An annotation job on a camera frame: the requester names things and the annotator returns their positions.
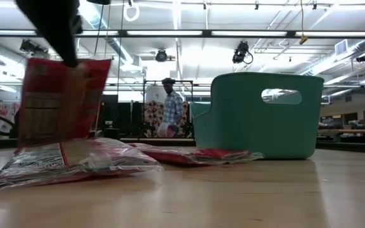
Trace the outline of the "red microwave popcorn bag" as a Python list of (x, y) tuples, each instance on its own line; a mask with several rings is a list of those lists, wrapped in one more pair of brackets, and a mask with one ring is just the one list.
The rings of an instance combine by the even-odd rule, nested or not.
[(130, 146), (154, 158), (160, 163), (182, 166), (212, 166), (246, 163), (263, 159), (264, 155), (249, 150), (199, 149), (184, 146), (152, 146), (129, 143)]
[(18, 147), (87, 137), (111, 65), (111, 60), (83, 59), (70, 68), (30, 58), (22, 84)]
[(116, 139), (73, 139), (17, 149), (0, 170), (0, 190), (162, 169), (155, 159)]

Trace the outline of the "black ceiling device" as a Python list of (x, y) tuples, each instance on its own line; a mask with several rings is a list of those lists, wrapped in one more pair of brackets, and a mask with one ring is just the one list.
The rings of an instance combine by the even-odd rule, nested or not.
[(38, 53), (38, 52), (48, 53), (48, 49), (40, 46), (37, 43), (34, 43), (30, 39), (22, 41), (22, 43), (20, 45), (20, 50), (25, 53)]

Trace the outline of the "round black ceiling fixture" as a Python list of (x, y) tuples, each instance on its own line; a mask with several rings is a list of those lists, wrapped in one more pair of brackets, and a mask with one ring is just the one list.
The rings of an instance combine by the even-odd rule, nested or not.
[(168, 60), (168, 55), (165, 49), (159, 49), (156, 53), (155, 60), (157, 62), (165, 62)]

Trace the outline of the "floral patterned cloth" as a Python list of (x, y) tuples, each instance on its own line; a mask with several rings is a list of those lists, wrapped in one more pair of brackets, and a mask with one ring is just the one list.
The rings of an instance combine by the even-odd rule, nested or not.
[[(150, 101), (144, 104), (144, 122), (153, 128), (151, 132), (147, 132), (148, 136), (159, 137), (158, 128), (163, 122), (163, 110), (164, 104), (157, 101)], [(185, 137), (185, 125), (189, 122), (189, 104), (188, 102), (182, 103), (182, 120), (179, 122), (178, 135)]]

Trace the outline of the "black metal rack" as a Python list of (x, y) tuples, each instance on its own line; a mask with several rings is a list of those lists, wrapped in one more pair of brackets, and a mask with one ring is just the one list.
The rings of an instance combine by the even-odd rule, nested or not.
[[(184, 98), (184, 89), (189, 86), (188, 91), (193, 91), (193, 81), (191, 80), (175, 80), (175, 84), (173, 85), (173, 89), (182, 97), (182, 101), (187, 102)], [(147, 135), (147, 132), (151, 132), (153, 130), (147, 123), (144, 122), (144, 104), (150, 101), (157, 101), (161, 103), (165, 103), (165, 98), (167, 97), (167, 93), (165, 92), (162, 80), (145, 80), (143, 82), (143, 104), (142, 104), (142, 121), (143, 121), (143, 135), (147, 138), (156, 138)], [(177, 135), (177, 137), (181, 138), (189, 138), (193, 136), (193, 124), (190, 117), (190, 104), (189, 104), (189, 122), (185, 125), (185, 137)]]

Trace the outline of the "person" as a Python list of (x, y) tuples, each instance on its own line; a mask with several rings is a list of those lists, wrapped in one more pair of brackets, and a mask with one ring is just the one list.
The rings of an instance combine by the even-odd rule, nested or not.
[(183, 99), (173, 89), (175, 80), (171, 78), (165, 78), (162, 80), (162, 85), (167, 93), (165, 98), (164, 110), (163, 110), (163, 122), (175, 124), (179, 128), (179, 122), (183, 118)]

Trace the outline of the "white plastic bag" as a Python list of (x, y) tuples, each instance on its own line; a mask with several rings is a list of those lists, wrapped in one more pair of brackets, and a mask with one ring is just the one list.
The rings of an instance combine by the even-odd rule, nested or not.
[(158, 128), (159, 137), (176, 137), (179, 128), (173, 123), (161, 123)]

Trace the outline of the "teal plastic basket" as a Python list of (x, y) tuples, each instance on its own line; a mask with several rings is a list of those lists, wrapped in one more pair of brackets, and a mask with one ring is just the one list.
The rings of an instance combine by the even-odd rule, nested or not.
[(315, 152), (324, 79), (237, 72), (215, 77), (210, 104), (193, 103), (199, 148), (249, 150), (265, 159), (306, 159)]

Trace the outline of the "wooden background table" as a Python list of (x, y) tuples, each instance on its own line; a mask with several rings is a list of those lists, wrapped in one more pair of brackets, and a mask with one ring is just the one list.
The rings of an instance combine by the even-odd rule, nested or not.
[(342, 134), (365, 134), (365, 129), (319, 129), (318, 136), (332, 136), (336, 143), (340, 142)]

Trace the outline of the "silver air duct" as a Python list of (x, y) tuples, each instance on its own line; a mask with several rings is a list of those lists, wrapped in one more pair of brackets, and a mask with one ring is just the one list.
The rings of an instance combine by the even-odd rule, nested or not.
[(103, 35), (103, 40), (118, 56), (118, 68), (120, 71), (133, 73), (144, 72), (144, 68), (141, 66), (141, 58), (130, 54), (123, 45), (121, 45), (120, 38), (106, 36), (106, 31), (109, 30), (110, 27), (108, 25), (109, 19), (104, 19), (104, 11), (107, 9), (108, 15), (110, 14), (110, 3), (107, 6), (102, 5), (100, 11), (98, 11), (97, 5), (98, 3), (92, 3), (88, 0), (80, 0), (79, 12), (81, 16), (94, 30), (100, 30), (100, 34)]

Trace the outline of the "black overhead frame beam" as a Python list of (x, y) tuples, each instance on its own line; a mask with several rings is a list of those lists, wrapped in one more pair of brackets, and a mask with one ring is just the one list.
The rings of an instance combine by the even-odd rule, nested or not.
[(76, 37), (190, 37), (249, 39), (365, 39), (365, 31), (346, 30), (85, 30)]

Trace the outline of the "white ceiling duct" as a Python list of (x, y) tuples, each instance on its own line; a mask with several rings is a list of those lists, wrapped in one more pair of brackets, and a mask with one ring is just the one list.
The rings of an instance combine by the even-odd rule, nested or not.
[(295, 75), (318, 75), (345, 61), (361, 56), (365, 53), (365, 39), (361, 41), (344, 39), (334, 45), (334, 50), (320, 59), (313, 61), (306, 67), (295, 72)]

